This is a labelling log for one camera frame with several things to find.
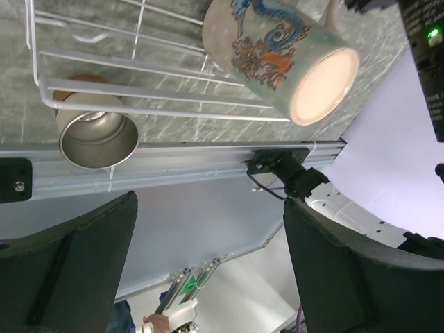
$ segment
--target printed artwork on mug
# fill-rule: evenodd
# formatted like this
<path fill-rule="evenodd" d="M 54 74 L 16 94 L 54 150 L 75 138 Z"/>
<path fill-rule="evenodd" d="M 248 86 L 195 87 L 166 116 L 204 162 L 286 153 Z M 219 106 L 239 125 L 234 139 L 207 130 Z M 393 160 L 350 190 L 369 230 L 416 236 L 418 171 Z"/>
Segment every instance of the printed artwork on mug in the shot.
<path fill-rule="evenodd" d="M 232 15 L 237 21 L 237 37 L 232 46 L 236 58 L 232 64 L 243 73 L 247 80 L 254 79 L 261 85 L 267 84 L 276 90 L 278 85 L 285 81 L 287 73 L 294 65 L 292 47 L 298 40 L 307 36 L 310 29 L 290 8 L 282 9 L 282 5 L 275 8 L 268 7 L 265 0 L 232 0 Z M 252 6 L 255 13 L 267 20 L 286 22 L 279 23 L 265 34 L 264 39 L 256 43 L 244 34 L 244 17 L 247 9 Z"/>

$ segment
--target gray marble countertop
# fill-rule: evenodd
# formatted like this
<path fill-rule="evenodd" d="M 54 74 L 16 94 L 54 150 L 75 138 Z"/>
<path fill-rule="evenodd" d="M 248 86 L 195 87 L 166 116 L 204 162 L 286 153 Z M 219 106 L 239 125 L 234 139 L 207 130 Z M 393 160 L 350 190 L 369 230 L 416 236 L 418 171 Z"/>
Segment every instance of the gray marble countertop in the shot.
<path fill-rule="evenodd" d="M 210 0 L 152 0 L 147 3 L 203 19 Z M 298 7 L 318 19 L 327 2 L 302 0 Z M 135 31 L 138 8 L 118 0 L 35 0 L 36 8 L 56 14 L 69 15 L 99 22 L 108 26 Z M 32 74 L 30 51 L 26 47 L 24 0 L 0 0 L 0 140 L 2 143 L 56 142 L 58 134 L 54 112 L 40 100 Z M 182 141 L 284 141 L 335 140 L 359 114 L 373 92 L 385 79 L 394 64 L 407 49 L 402 22 L 396 7 L 385 11 L 369 12 L 364 16 L 341 9 L 339 31 L 354 45 L 361 56 L 359 76 L 344 102 L 333 113 L 311 126 L 300 127 L 290 123 L 224 121 L 158 116 L 135 116 L 142 129 L 143 142 Z M 91 30 L 76 30 L 92 35 Z M 201 45 L 201 27 L 170 17 L 146 11 L 141 32 L 190 45 Z M 59 49 L 72 49 L 106 56 L 130 58 L 133 41 L 106 39 L 94 45 L 74 41 L 63 29 L 39 26 L 37 38 L 41 45 Z M 139 43 L 136 59 L 200 69 L 202 59 Z M 216 83 L 143 74 L 135 71 L 90 65 L 70 60 L 43 58 L 44 74 L 52 78 L 68 78 L 75 74 L 96 74 L 114 84 L 155 87 L 180 92 L 219 94 L 254 98 L 241 87 L 228 87 Z M 248 110 L 226 105 L 200 105 L 177 101 L 137 100 L 124 101 L 128 105 L 175 110 L 223 112 L 256 115 L 257 109 Z M 260 110 L 262 115 L 278 116 L 274 110 Z"/>

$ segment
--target green led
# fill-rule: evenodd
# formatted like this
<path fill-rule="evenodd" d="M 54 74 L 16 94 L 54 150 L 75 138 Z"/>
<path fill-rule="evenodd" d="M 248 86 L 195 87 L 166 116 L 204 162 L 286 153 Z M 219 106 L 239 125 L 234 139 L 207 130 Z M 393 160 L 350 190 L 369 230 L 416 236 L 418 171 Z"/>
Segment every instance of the green led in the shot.
<path fill-rule="evenodd" d="M 433 29 L 432 31 L 429 32 L 428 38 L 433 38 L 436 37 L 439 34 L 439 30 L 438 29 Z"/>

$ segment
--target person's hand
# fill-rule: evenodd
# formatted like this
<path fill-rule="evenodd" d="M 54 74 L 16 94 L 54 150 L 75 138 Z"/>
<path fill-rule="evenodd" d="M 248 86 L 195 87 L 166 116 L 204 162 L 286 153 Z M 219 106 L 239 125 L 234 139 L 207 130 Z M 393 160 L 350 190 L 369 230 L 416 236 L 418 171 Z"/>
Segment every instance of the person's hand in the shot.
<path fill-rule="evenodd" d="M 169 329 L 168 317 L 161 314 L 152 314 L 149 317 L 144 317 L 144 324 L 151 323 L 154 327 L 154 333 L 171 333 Z"/>

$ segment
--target bolt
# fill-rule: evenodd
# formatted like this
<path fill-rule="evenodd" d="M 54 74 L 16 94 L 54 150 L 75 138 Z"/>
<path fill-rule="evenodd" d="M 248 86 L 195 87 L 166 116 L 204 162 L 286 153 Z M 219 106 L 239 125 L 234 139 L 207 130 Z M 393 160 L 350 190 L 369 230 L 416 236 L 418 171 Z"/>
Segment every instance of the bolt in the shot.
<path fill-rule="evenodd" d="M 16 192 L 23 192 L 25 190 L 25 183 L 24 182 L 16 182 L 14 184 L 14 190 Z"/>

